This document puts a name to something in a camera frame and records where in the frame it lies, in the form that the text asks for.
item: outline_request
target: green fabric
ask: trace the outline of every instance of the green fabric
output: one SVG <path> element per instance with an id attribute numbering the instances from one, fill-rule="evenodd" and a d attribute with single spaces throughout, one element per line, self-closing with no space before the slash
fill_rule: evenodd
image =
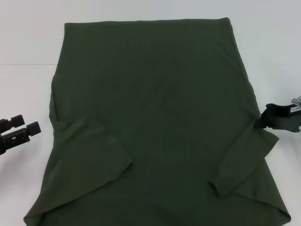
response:
<path id="1" fill-rule="evenodd" d="M 280 226 L 228 18 L 66 24 L 28 226 Z"/>

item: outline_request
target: white background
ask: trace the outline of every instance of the white background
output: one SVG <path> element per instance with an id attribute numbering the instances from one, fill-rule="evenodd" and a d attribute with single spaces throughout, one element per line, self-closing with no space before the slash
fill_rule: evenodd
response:
<path id="1" fill-rule="evenodd" d="M 42 133 L 0 156 L 0 225 L 24 226 L 52 148 L 50 83 L 66 22 L 229 17 L 261 112 L 301 95 L 299 0 L 0 0 L 0 118 L 22 114 Z M 267 162 L 301 225 L 301 133 L 280 141 Z"/>

